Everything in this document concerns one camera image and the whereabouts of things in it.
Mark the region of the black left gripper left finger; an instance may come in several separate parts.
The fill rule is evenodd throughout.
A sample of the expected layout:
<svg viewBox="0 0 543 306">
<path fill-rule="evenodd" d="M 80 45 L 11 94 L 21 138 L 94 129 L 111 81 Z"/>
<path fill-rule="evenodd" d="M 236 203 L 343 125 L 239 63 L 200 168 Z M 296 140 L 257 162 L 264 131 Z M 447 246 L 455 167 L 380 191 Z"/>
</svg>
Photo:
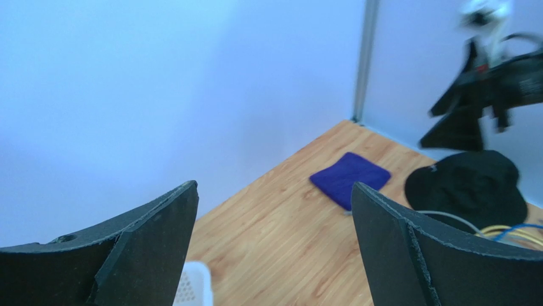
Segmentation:
<svg viewBox="0 0 543 306">
<path fill-rule="evenodd" d="M 187 181 L 94 226 L 1 249 L 2 305 L 171 305 L 198 210 Z"/>
</svg>

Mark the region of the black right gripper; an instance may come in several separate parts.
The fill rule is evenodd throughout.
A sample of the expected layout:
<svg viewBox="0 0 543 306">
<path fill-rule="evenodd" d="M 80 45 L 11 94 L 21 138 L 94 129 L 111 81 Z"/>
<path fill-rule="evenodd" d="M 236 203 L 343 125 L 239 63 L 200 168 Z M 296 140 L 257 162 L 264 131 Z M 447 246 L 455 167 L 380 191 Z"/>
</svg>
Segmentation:
<svg viewBox="0 0 543 306">
<path fill-rule="evenodd" d="M 498 45 L 514 39 L 534 43 L 535 50 L 501 57 L 496 65 L 477 38 L 468 41 L 465 68 L 429 111 L 430 117 L 444 116 L 420 139 L 421 148 L 482 151 L 484 108 L 491 108 L 497 131 L 504 132 L 511 108 L 542 102 L 542 36 L 506 36 Z"/>
</svg>

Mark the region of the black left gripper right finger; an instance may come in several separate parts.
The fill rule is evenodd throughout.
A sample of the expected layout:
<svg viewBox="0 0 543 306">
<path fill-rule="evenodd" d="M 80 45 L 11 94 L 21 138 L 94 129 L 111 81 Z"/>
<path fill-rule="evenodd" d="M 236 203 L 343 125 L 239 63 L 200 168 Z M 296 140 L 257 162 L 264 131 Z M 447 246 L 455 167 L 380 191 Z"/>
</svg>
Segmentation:
<svg viewBox="0 0 543 306">
<path fill-rule="evenodd" d="M 375 305 L 541 305 L 542 253 L 460 231 L 352 189 L 352 218 Z"/>
</svg>

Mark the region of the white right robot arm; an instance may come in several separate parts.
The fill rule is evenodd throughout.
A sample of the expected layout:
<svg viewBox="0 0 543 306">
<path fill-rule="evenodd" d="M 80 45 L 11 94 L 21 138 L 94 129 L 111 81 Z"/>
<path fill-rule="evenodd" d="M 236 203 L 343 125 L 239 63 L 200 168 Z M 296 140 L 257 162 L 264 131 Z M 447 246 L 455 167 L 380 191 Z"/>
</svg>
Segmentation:
<svg viewBox="0 0 543 306">
<path fill-rule="evenodd" d="M 485 108 L 503 133 L 511 108 L 542 102 L 542 37 L 506 34 L 512 1 L 467 1 L 460 14 L 465 25 L 485 29 L 488 42 L 468 40 L 463 69 L 430 109 L 440 120 L 420 139 L 424 149 L 484 150 L 479 119 Z"/>
</svg>

